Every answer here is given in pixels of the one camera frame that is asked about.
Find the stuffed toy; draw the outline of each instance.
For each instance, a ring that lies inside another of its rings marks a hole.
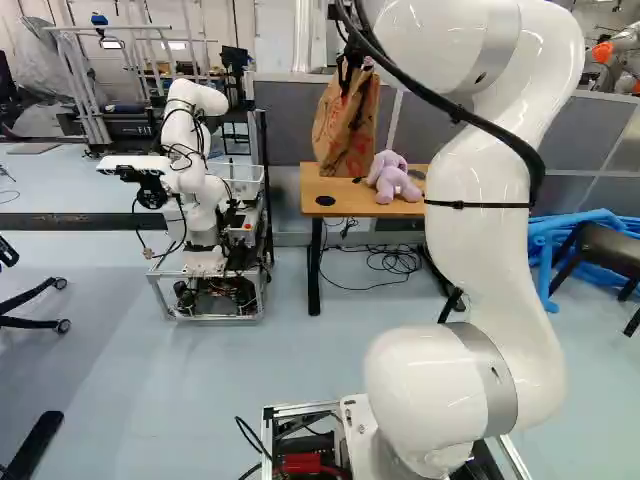
[[[373,157],[367,185],[376,186],[376,203],[387,205],[396,194],[411,203],[422,200],[422,191],[411,181],[408,170],[407,161],[392,150],[384,150]]]

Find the cubicle divider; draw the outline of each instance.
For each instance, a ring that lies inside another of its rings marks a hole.
[[[268,112],[274,225],[280,244],[304,244],[311,225],[300,215],[298,165],[313,161],[311,126],[330,76],[257,76],[257,106]],[[534,214],[608,208],[640,215],[640,110],[630,96],[576,91],[540,146],[547,165]],[[377,150],[391,146],[410,163],[429,163],[463,125],[409,92],[381,89]],[[360,230],[420,230],[415,222],[362,222]]]

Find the brown paper bag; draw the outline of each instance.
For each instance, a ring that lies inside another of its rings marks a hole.
[[[380,77],[345,59],[318,102],[311,140],[320,175],[365,177],[373,162]]]

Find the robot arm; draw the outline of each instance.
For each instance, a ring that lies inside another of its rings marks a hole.
[[[206,232],[215,226],[215,209],[227,195],[224,182],[206,175],[206,158],[211,148],[211,133],[196,120],[198,110],[206,115],[223,115],[229,103],[219,91],[178,79],[171,84],[160,143],[168,149],[169,168],[176,173],[171,189],[195,195],[198,205],[187,214],[189,230]]]
[[[590,74],[590,88],[603,92],[639,93],[638,74],[629,66],[625,54],[640,48],[640,22],[632,23],[610,40],[587,51],[585,73]]]
[[[543,422],[565,396],[564,357],[527,259],[534,179],[509,137],[487,132],[537,148],[578,84],[584,41],[572,15],[543,0],[377,0],[368,21],[355,5],[396,78],[440,108],[422,85],[470,94],[491,127],[467,126],[427,174],[427,244],[469,295],[469,322],[392,330],[365,360],[378,434],[412,471],[445,478],[475,440]]]
[[[640,48],[640,22],[635,22],[617,33],[611,40],[589,49],[587,59],[596,63],[610,64],[615,55]]]
[[[213,245],[215,209],[228,193],[223,180],[206,175],[211,133],[198,115],[223,115],[228,108],[227,98],[219,91],[178,79],[167,95],[160,134],[167,156],[105,156],[97,170],[140,183],[137,198],[147,208],[165,205],[169,201],[167,189],[194,198],[196,205],[186,214],[187,230],[197,237],[196,243]]]

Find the floor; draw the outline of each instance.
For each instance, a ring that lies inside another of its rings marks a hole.
[[[0,145],[0,163],[18,180],[0,177],[0,190],[22,194],[0,212],[128,210],[135,187],[96,174],[78,147],[29,157],[5,156]],[[175,325],[161,319],[132,233],[3,235],[22,254],[0,274],[3,296],[49,275],[70,281],[23,312],[69,317],[67,336],[0,330],[0,463],[44,410],[66,415],[37,479],[238,478],[257,455],[234,415],[257,427],[264,405],[362,391],[372,339],[394,326],[433,323],[443,305],[432,278],[418,272],[404,285],[362,293],[324,284],[323,313],[311,318],[304,250],[280,248],[262,324]],[[326,254],[323,270],[347,286],[386,279],[355,253]],[[574,279],[554,299],[569,398],[549,422],[512,438],[534,479],[636,479],[640,335],[620,332],[638,305]]]

